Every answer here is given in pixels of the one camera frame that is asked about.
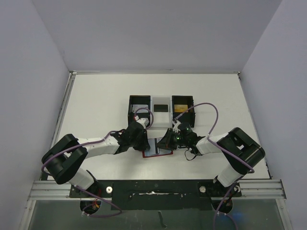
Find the red leather card holder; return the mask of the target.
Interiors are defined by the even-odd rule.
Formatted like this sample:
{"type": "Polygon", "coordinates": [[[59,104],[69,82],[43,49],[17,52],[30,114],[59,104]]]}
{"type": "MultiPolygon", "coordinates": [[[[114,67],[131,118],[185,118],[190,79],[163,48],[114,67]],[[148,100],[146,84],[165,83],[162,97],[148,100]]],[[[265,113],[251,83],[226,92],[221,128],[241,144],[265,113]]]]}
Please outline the red leather card holder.
{"type": "Polygon", "coordinates": [[[162,138],[150,138],[150,139],[148,139],[150,149],[143,151],[142,157],[143,158],[153,158],[153,157],[161,157],[161,156],[172,155],[173,151],[160,149],[160,148],[157,147],[157,143],[161,139],[162,138]]]}

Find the silver VIP card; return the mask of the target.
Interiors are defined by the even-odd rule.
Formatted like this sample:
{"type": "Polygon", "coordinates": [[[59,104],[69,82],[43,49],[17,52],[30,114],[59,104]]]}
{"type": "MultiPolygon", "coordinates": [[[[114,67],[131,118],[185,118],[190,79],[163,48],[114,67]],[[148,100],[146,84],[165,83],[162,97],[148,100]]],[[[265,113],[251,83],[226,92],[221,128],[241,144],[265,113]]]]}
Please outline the silver VIP card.
{"type": "Polygon", "coordinates": [[[173,154],[172,150],[157,148],[155,155],[156,156],[165,156],[165,155],[172,155],[172,154],[173,154]]]}

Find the silver magnetic stripe card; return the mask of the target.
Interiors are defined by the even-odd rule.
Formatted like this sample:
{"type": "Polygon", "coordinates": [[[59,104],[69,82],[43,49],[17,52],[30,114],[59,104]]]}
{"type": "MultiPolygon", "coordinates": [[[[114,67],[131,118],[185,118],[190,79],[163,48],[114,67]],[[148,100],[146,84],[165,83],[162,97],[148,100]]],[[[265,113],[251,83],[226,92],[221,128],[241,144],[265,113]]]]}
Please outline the silver magnetic stripe card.
{"type": "Polygon", "coordinates": [[[143,108],[149,108],[149,106],[147,104],[133,104],[132,105],[132,112],[136,112],[138,109],[139,113],[146,113],[147,110],[143,109],[143,108]]]}

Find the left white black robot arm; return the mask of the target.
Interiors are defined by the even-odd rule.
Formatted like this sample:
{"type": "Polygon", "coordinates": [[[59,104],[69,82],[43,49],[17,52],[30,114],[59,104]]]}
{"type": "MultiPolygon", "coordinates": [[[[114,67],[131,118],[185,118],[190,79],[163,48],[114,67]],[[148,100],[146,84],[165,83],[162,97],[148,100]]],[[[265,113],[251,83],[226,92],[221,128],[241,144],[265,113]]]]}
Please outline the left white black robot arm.
{"type": "Polygon", "coordinates": [[[85,159],[95,156],[116,155],[133,148],[137,151],[150,149],[146,124],[131,123],[126,129],[110,131],[103,138],[76,138],[73,134],[63,136],[43,157],[41,171],[52,176],[57,184],[70,183],[79,187],[87,197],[97,193],[94,176],[82,168],[85,159]]]}

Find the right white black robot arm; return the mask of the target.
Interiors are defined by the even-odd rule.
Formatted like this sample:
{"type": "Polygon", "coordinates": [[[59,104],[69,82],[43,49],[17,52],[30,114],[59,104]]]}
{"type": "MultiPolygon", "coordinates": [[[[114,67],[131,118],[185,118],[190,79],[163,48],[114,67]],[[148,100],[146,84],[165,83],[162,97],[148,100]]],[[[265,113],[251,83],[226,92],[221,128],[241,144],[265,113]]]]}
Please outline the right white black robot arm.
{"type": "Polygon", "coordinates": [[[157,147],[164,150],[186,148],[195,156],[221,152],[228,165],[216,176],[214,191],[219,196],[226,195],[231,185],[248,173],[265,157],[264,149],[241,128],[217,136],[199,136],[188,123],[179,123],[169,128],[157,147]]]}

